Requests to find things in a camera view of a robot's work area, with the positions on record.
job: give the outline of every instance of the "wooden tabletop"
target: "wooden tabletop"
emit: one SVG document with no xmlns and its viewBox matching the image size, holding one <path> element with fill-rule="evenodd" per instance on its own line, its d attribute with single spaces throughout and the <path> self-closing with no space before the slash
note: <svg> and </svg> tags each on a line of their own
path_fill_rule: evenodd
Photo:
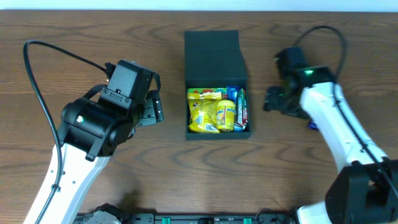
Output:
<svg viewBox="0 0 398 224">
<path fill-rule="evenodd" d="M 116 149 L 81 212 L 111 203 L 128 212 L 289 210 L 323 200 L 335 179 L 331 152 L 308 121 L 262 110 L 279 85 L 273 57 L 307 29 L 327 24 L 349 42 L 341 85 L 374 141 L 398 157 L 398 15 L 328 12 L 0 11 L 0 223 L 21 223 L 49 167 L 49 125 L 26 75 L 22 46 L 56 44 L 96 63 L 136 61 L 161 76 L 165 120 Z M 186 141 L 185 30 L 239 30 L 249 75 L 253 134 L 241 141 Z M 320 30 L 303 46 L 312 65 L 335 69 L 338 39 Z M 41 46 L 32 68 L 54 118 L 106 77 Z"/>
</svg>

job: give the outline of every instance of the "cable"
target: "cable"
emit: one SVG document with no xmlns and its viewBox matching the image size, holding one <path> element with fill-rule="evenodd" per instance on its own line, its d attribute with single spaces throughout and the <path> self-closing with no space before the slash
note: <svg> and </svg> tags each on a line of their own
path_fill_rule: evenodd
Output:
<svg viewBox="0 0 398 224">
<path fill-rule="evenodd" d="M 359 134 L 355 131 L 353 125 L 349 122 L 348 118 L 346 117 L 346 115 L 344 114 L 343 110 L 341 109 L 340 100 L 336 96 L 336 86 L 338 84 L 338 79 L 340 77 L 341 71 L 343 70 L 343 67 L 344 67 L 344 64 L 345 64 L 345 60 L 346 60 L 346 56 L 347 56 L 347 41 L 344 38 L 344 35 L 338 29 L 336 29 L 334 27 L 331 27 L 331 26 L 316 26 L 316 27 L 313 27 L 313 28 L 309 29 L 308 31 L 304 32 L 294 42 L 293 46 L 298 46 L 298 44 L 301 42 L 301 40 L 303 40 L 309 33 L 313 32 L 315 30 L 318 30 L 318 29 L 329 29 L 329 30 L 333 31 L 340 39 L 341 56 L 340 56 L 340 61 L 339 61 L 339 64 L 337 66 L 336 72 L 335 72 L 335 81 L 333 82 L 333 90 L 332 90 L 333 99 L 335 100 L 335 105 L 338 108 L 341 116 L 343 117 L 343 119 L 347 123 L 348 127 L 350 128 L 350 130 L 355 135 L 355 137 L 358 140 L 359 144 L 362 146 L 362 148 L 365 150 L 365 152 L 368 154 L 368 156 L 373 160 L 373 162 L 377 166 L 378 171 L 382 174 L 382 176 L 384 177 L 384 179 L 387 181 L 388 185 L 392 189 L 394 195 L 398 199 L 398 191 L 395 188 L 394 184 L 392 183 L 392 180 L 388 176 L 387 172 L 385 171 L 385 169 L 383 168 L 381 163 L 376 159 L 376 157 L 373 155 L 373 153 L 369 150 L 368 145 L 361 139 Z"/>
<path fill-rule="evenodd" d="M 105 72 L 105 68 L 95 64 L 94 62 L 91 62 L 91 61 L 89 61 L 87 59 L 84 59 L 84 58 L 82 58 L 80 56 L 77 56 L 77 55 L 75 55 L 73 53 L 70 53 L 70 52 L 68 52 L 66 50 L 63 50 L 60 47 L 57 47 L 55 45 L 48 44 L 46 42 L 42 42 L 42 41 L 39 41 L 39 40 L 28 40 L 25 43 L 25 45 L 24 45 L 24 61 L 25 61 L 25 67 L 26 67 L 27 76 L 29 77 L 29 80 L 30 80 L 30 82 L 32 84 L 32 88 L 35 91 L 37 98 L 39 99 L 39 102 L 40 102 L 40 105 L 42 106 L 42 109 L 43 109 L 43 112 L 45 114 L 45 117 L 47 118 L 47 121 L 49 122 L 49 125 L 50 125 L 50 128 L 51 128 L 51 132 L 52 132 L 53 137 L 54 137 L 55 146 L 57 147 L 57 157 L 58 157 L 58 171 L 57 171 L 57 176 L 55 178 L 55 182 L 52 185 L 52 189 L 51 189 L 50 195 L 47 198 L 47 201 L 45 202 L 45 204 L 43 206 L 43 209 L 40 212 L 40 214 L 37 217 L 36 222 L 35 222 L 36 224 L 39 224 L 41 219 L 43 218 L 44 213 L 47 210 L 52 198 L 54 197 L 56 191 L 60 189 L 59 184 L 60 184 L 60 181 L 61 181 L 61 176 L 62 176 L 63 169 L 62 169 L 62 151 L 61 151 L 60 138 L 58 136 L 58 132 L 57 132 L 57 129 L 56 129 L 55 125 L 54 125 L 54 121 L 53 121 L 53 119 L 51 117 L 50 111 L 47 108 L 47 105 L 45 104 L 43 96 L 42 96 L 42 94 L 41 94 L 41 92 L 39 90 L 39 87 L 37 86 L 36 80 L 35 80 L 35 78 L 33 76 L 32 67 L 30 66 L 29 54 L 28 54 L 28 48 L 29 48 L 30 44 L 43 45 L 43 46 L 46 46 L 46 47 L 50 47 L 50 48 L 52 48 L 54 50 L 58 50 L 59 52 L 62 52 L 62 53 L 67 54 L 67 55 L 69 55 L 69 56 L 71 56 L 73 58 L 81 60 L 82 62 L 86 62 L 86 63 L 88 63 L 88 64 L 90 64 L 90 65 L 92 65 L 92 66 L 94 66 L 94 67 L 96 67 L 96 68 L 98 68 L 100 70 L 102 70 L 103 72 Z"/>
</svg>

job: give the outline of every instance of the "can lid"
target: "can lid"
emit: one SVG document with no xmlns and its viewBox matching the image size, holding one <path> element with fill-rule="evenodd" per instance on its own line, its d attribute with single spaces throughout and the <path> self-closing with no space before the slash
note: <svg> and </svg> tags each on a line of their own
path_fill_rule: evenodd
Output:
<svg viewBox="0 0 398 224">
<path fill-rule="evenodd" d="M 232 102 L 231 100 L 220 100 L 218 102 L 217 106 L 232 106 L 232 107 L 235 107 L 235 103 Z"/>
</svg>

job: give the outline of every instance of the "open box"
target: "open box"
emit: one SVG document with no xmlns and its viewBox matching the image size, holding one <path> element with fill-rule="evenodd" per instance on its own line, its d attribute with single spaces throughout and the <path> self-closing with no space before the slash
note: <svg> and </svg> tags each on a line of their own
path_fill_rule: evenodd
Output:
<svg viewBox="0 0 398 224">
<path fill-rule="evenodd" d="M 189 88 L 226 88 L 239 86 L 246 91 L 248 125 L 240 133 L 193 133 L 188 129 L 190 110 L 187 101 Z M 247 139 L 251 135 L 251 116 L 248 97 L 248 76 L 237 30 L 185 32 L 185 104 L 186 139 Z"/>
</svg>

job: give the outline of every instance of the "box lid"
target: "box lid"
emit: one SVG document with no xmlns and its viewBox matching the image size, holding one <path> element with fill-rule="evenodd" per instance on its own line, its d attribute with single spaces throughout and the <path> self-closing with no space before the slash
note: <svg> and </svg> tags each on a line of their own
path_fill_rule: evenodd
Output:
<svg viewBox="0 0 398 224">
<path fill-rule="evenodd" d="M 185 80 L 224 79 L 247 79 L 238 31 L 186 31 Z"/>
</svg>

